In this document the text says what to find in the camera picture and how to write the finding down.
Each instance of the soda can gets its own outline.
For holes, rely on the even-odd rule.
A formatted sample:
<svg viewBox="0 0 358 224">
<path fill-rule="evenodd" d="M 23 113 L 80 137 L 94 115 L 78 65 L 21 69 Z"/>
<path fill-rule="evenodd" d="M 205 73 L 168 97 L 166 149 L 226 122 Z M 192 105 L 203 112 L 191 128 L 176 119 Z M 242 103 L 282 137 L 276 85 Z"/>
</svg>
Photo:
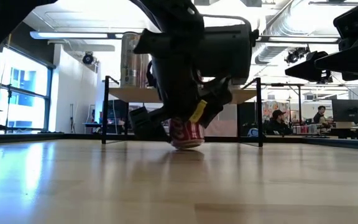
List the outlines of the soda can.
<svg viewBox="0 0 358 224">
<path fill-rule="evenodd" d="M 204 127 L 180 118 L 169 120 L 171 145 L 177 149 L 188 149 L 200 146 L 204 142 Z"/>
<path fill-rule="evenodd" d="M 121 43 L 121 87 L 145 88 L 147 84 L 148 54 L 134 54 L 140 34 L 126 32 Z"/>
</svg>

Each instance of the person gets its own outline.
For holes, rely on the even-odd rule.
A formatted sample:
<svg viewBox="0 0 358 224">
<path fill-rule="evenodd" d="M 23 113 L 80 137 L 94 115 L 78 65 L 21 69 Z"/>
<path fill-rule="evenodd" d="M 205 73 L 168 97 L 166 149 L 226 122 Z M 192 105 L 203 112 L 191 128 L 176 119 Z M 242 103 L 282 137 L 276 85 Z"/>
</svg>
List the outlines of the person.
<svg viewBox="0 0 358 224">
<path fill-rule="evenodd" d="M 327 119 L 324 117 L 324 113 L 326 112 L 325 106 L 319 106 L 316 115 L 313 118 L 313 122 L 315 124 L 322 124 L 324 128 L 330 128 L 331 125 L 328 123 Z"/>
<path fill-rule="evenodd" d="M 291 134 L 292 131 L 285 124 L 284 120 L 284 112 L 280 110 L 273 111 L 273 116 L 271 117 L 268 125 L 267 125 L 267 134 Z"/>
</svg>

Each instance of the poster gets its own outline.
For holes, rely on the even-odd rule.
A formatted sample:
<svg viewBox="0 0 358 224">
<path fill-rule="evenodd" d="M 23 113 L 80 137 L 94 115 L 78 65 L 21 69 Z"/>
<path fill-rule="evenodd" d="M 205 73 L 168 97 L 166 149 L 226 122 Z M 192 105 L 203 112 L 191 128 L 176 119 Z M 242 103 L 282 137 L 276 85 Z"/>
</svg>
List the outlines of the poster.
<svg viewBox="0 0 358 224">
<path fill-rule="evenodd" d="M 284 112 L 285 122 L 290 120 L 290 104 L 281 103 L 277 101 L 265 101 L 262 102 L 262 121 L 269 121 L 272 117 L 273 111 L 280 110 Z"/>
</svg>

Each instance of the exposed duct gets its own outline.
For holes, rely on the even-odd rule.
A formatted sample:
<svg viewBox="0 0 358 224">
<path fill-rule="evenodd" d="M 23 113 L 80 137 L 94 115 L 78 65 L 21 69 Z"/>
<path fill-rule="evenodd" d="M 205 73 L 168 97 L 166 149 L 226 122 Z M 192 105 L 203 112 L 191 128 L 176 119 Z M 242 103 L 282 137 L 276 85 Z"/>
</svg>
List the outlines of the exposed duct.
<svg viewBox="0 0 358 224">
<path fill-rule="evenodd" d="M 290 25 L 291 12 L 297 10 L 300 4 L 307 4 L 305 0 L 290 0 L 288 4 L 274 17 L 266 26 L 263 35 L 308 35 L 314 30 L 308 26 L 293 27 Z M 288 47 L 267 46 L 264 43 L 257 43 L 252 49 L 255 54 L 255 63 L 259 65 L 268 64 L 274 57 Z"/>
</svg>

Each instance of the security camera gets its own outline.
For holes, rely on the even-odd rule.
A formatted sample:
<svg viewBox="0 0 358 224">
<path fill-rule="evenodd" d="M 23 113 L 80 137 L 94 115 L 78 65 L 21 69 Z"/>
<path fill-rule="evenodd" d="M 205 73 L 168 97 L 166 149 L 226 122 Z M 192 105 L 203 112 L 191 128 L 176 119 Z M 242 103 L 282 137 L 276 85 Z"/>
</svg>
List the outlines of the security camera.
<svg viewBox="0 0 358 224">
<path fill-rule="evenodd" d="M 82 58 L 82 62 L 85 65 L 92 65 L 96 62 L 93 52 L 85 52 L 85 56 Z"/>
</svg>

